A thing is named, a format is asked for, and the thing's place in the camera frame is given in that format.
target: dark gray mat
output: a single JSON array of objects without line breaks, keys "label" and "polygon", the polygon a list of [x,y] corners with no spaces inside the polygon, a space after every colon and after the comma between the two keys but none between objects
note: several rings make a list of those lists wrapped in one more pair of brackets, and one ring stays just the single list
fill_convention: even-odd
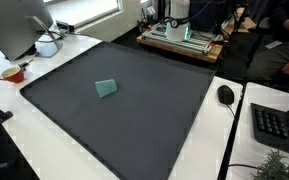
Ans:
[{"label": "dark gray mat", "polygon": [[[101,43],[20,90],[121,179],[167,179],[214,72]],[[115,79],[103,99],[95,81]]]}]

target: keyboard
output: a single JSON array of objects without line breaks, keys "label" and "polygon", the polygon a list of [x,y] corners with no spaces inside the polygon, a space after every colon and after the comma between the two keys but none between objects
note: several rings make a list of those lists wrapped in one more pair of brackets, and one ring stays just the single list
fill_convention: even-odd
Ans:
[{"label": "keyboard", "polygon": [[289,153],[289,129],[285,112],[251,103],[255,139],[262,144]]}]

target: black mouse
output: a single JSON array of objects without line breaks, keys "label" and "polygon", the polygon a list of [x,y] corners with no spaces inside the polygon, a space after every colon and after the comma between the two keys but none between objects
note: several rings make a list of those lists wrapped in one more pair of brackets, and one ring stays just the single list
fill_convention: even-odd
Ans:
[{"label": "black mouse", "polygon": [[225,105],[231,105],[234,102],[234,92],[231,88],[223,85],[217,89],[218,100]]}]

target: white table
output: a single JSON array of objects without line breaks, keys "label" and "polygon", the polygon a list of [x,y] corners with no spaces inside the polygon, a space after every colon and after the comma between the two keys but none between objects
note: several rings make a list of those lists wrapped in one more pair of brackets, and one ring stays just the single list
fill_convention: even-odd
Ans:
[{"label": "white table", "polygon": [[[3,123],[3,127],[40,179],[118,179],[19,94],[26,84],[99,42],[89,37],[69,35],[63,42],[63,48],[50,59],[25,57],[24,60],[9,62],[0,52],[0,73],[34,58],[23,82],[13,84],[0,81],[0,109],[14,114]],[[215,77],[169,179],[217,178],[233,123],[230,110],[218,102],[216,90],[223,84],[230,86],[235,93],[232,109],[236,111],[242,85]]]},{"label": "white table", "polygon": [[[264,158],[271,150],[254,138],[251,103],[271,107],[281,111],[289,110],[289,94],[265,86],[248,83],[246,86],[243,106],[236,131],[236,137],[231,154],[230,164],[247,164],[258,167],[264,163]],[[256,169],[233,166],[228,169],[227,180],[251,180]]]}]

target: teal object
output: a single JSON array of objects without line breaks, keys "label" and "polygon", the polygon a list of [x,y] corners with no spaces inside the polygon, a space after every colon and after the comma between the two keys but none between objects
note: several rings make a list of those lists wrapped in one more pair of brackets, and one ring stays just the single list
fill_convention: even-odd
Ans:
[{"label": "teal object", "polygon": [[116,86],[116,82],[114,79],[96,81],[95,86],[96,86],[97,94],[100,98],[117,91],[117,86]]}]

